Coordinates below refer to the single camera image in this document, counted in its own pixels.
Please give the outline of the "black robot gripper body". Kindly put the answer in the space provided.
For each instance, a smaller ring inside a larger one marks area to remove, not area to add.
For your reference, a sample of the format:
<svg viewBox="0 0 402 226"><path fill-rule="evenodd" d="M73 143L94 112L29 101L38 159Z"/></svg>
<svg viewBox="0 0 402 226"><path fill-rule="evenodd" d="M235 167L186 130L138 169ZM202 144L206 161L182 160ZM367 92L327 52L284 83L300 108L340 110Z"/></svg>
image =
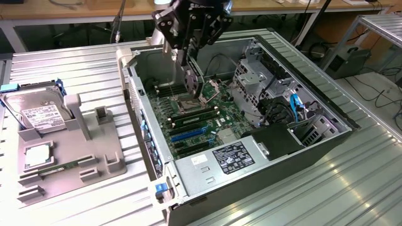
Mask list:
<svg viewBox="0 0 402 226"><path fill-rule="evenodd" d="M201 11L204 14L229 14L232 9L231 0L173 0L170 10L177 13Z"/></svg>

